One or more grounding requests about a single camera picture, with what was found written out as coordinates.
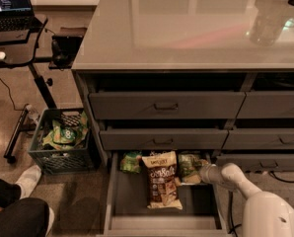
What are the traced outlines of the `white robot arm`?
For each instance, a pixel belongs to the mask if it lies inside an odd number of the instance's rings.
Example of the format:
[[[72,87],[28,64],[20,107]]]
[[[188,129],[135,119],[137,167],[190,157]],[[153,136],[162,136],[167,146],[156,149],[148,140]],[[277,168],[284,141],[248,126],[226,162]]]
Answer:
[[[195,170],[200,180],[238,191],[246,200],[242,237],[294,237],[294,208],[282,197],[261,190],[239,166],[206,163]]]

